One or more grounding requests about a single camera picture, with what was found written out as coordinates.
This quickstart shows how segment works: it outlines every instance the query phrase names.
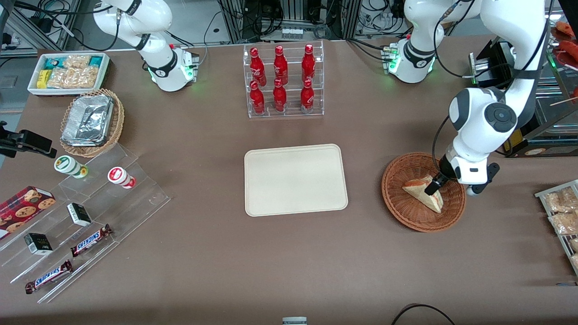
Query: wicker basket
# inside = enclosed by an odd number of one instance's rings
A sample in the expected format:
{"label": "wicker basket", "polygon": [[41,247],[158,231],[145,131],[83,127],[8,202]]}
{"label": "wicker basket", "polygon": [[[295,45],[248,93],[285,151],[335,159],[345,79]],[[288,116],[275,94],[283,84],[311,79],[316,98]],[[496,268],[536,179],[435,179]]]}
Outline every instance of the wicker basket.
{"label": "wicker basket", "polygon": [[[107,150],[113,144],[117,143],[118,139],[120,138],[120,134],[123,131],[123,122],[124,122],[123,103],[121,103],[120,100],[118,100],[118,97],[112,91],[107,90],[107,89],[99,89],[97,91],[91,91],[89,93],[85,93],[85,94],[82,94],[80,96],[81,97],[90,97],[90,96],[96,96],[96,95],[107,95],[107,96],[114,99],[113,115],[110,118],[108,140],[106,141],[106,143],[104,145],[102,145],[100,147],[73,147],[73,146],[66,145],[62,141],[60,141],[60,144],[62,145],[64,150],[69,154],[73,154],[76,156],[82,156],[85,158],[93,158],[96,155],[98,155],[99,153]],[[62,119],[62,123],[60,124],[60,131],[61,132],[64,132],[64,127],[66,126],[66,121],[68,120],[68,114],[70,114],[72,103],[74,103],[74,102],[71,102],[71,104],[68,105],[68,109],[66,110],[66,113],[64,113],[64,118]]]}
{"label": "wicker basket", "polygon": [[427,206],[402,189],[412,179],[431,175],[435,177],[435,168],[431,154],[414,152],[394,159],[381,179],[381,194],[387,208],[404,225],[422,232],[446,230],[462,216],[466,206],[464,186],[456,182],[447,182],[439,192],[443,198],[441,213]]}

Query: table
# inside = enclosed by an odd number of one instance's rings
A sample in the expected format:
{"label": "table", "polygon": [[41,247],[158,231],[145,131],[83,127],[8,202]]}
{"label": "table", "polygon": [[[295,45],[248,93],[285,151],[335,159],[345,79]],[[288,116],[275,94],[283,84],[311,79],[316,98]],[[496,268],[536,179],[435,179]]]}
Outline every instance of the table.
{"label": "table", "polygon": [[[439,54],[466,72],[467,54],[489,39],[450,37]],[[413,302],[458,324],[575,324],[578,290],[554,284],[576,278],[533,194],[577,178],[578,158],[492,155],[502,170],[454,227],[412,231],[388,212],[381,175],[400,154],[430,151],[467,81],[436,65],[404,84],[348,43],[324,44],[325,116],[290,121],[247,117],[242,46],[211,47],[198,82],[176,93],[150,81],[137,52],[109,52],[121,143],[174,199],[49,304],[0,274],[2,324],[389,324]],[[19,127],[56,141],[70,100],[31,95]],[[454,135],[442,131],[439,154]],[[247,151],[322,143],[342,150],[346,209],[245,214]],[[63,178],[46,157],[19,153],[0,169],[0,198]],[[445,324],[429,311],[404,317],[398,324]]]}

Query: red bottle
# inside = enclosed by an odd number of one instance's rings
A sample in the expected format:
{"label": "red bottle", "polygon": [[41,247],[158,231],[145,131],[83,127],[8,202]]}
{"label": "red bottle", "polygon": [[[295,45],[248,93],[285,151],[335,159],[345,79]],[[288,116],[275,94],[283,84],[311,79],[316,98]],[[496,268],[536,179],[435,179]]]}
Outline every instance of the red bottle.
{"label": "red bottle", "polygon": [[281,78],[275,79],[275,89],[273,89],[273,98],[275,99],[275,109],[277,112],[285,112],[287,108],[287,92],[283,88]]}
{"label": "red bottle", "polygon": [[253,104],[253,110],[257,115],[265,114],[265,98],[263,97],[263,93],[259,89],[259,85],[255,80],[251,80],[249,84],[251,87],[251,92],[249,93],[249,97],[251,97],[251,104]]}
{"label": "red bottle", "polygon": [[287,68],[287,59],[283,55],[283,46],[275,46],[275,61],[273,62],[275,67],[275,78],[281,79],[283,84],[289,82],[289,70]]}
{"label": "red bottle", "polygon": [[301,90],[301,112],[309,114],[313,111],[313,96],[315,93],[311,89],[311,79],[303,82],[303,89]]}
{"label": "red bottle", "polygon": [[265,65],[263,64],[263,60],[259,57],[259,51],[256,47],[253,47],[249,52],[251,53],[251,74],[253,75],[253,79],[259,83],[259,86],[265,87],[267,84]]}
{"label": "red bottle", "polygon": [[315,77],[315,57],[313,56],[313,45],[311,44],[305,45],[305,55],[303,56],[303,61],[301,61],[301,70],[303,82],[307,78],[313,80],[313,77]]}

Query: green and white cup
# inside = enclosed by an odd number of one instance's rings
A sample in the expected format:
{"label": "green and white cup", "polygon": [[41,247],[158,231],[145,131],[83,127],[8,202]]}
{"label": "green and white cup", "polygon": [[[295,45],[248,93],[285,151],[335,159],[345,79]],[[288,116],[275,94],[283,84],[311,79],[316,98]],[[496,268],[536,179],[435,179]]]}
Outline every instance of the green and white cup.
{"label": "green and white cup", "polygon": [[71,156],[61,156],[56,159],[54,169],[74,178],[83,178],[88,175],[88,167],[79,163]]}

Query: acrylic display rack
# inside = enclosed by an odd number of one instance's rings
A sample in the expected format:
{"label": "acrylic display rack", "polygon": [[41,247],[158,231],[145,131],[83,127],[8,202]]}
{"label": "acrylic display rack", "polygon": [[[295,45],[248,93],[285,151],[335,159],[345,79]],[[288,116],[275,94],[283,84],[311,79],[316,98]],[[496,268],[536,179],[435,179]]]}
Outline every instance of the acrylic display rack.
{"label": "acrylic display rack", "polygon": [[[85,178],[68,176],[51,190],[56,204],[0,242],[0,269],[10,276],[13,285],[21,287],[22,299],[30,298],[38,303],[51,301],[170,201],[136,159],[120,144],[94,157],[86,164],[88,175]],[[127,190],[108,181],[107,173],[115,166],[123,167],[136,179],[135,187]],[[81,227],[72,222],[66,208],[71,202],[84,205],[92,219],[90,226]],[[73,258],[70,248],[105,224],[109,224],[114,232]],[[46,256],[31,254],[23,238],[29,232],[45,234],[53,248],[52,253]],[[37,292],[25,294],[26,283],[40,278],[66,260],[72,263],[74,271],[71,274],[59,277]]]}
{"label": "acrylic display rack", "polygon": [[[556,191],[560,191],[562,189],[565,189],[567,187],[570,187],[572,189],[572,191],[574,192],[574,195],[576,195],[576,197],[578,197],[578,180],[573,180],[571,182],[556,186],[556,187],[552,187],[551,189],[539,192],[534,194],[535,197],[540,199],[540,202],[542,202],[542,205],[544,206],[544,210],[546,210],[546,213],[548,214],[548,217],[552,217],[552,212],[550,207],[548,206],[548,204],[546,203],[546,200],[544,199],[544,196],[548,193],[552,193],[552,192],[556,192]],[[564,252],[566,253],[566,256],[568,257],[568,260],[570,260],[570,256],[578,253],[575,252],[572,249],[572,245],[570,245],[570,241],[573,240],[574,238],[577,238],[578,235],[560,235],[557,234],[558,239],[560,240],[560,242],[562,243],[562,247],[564,248]],[[574,273],[576,274],[576,276],[578,276],[578,268],[574,265],[574,263],[570,262],[570,264],[572,265],[572,268],[574,269]]]}
{"label": "acrylic display rack", "polygon": [[[301,90],[303,89],[303,80],[301,78],[301,61],[305,54],[305,45],[313,45],[313,56],[315,57],[315,77],[312,80],[312,89],[315,93],[313,97],[313,111],[309,114],[301,112]],[[249,83],[253,80],[251,74],[251,56],[249,50],[256,47],[259,50],[259,56],[265,64],[265,76],[267,84],[261,87],[261,91],[265,97],[265,114],[256,115],[251,104],[249,93],[251,88]],[[283,43],[283,52],[287,59],[287,66],[289,70],[288,83],[284,86],[287,91],[287,109],[284,113],[280,113],[275,109],[273,101],[273,81],[275,80],[275,70],[273,69],[273,62],[275,60],[275,49],[270,46],[254,44],[245,45],[243,47],[243,69],[245,75],[245,91],[247,92],[247,110],[249,117],[284,117],[284,116],[316,116],[323,115],[324,107],[324,53],[323,42],[287,42]]]}

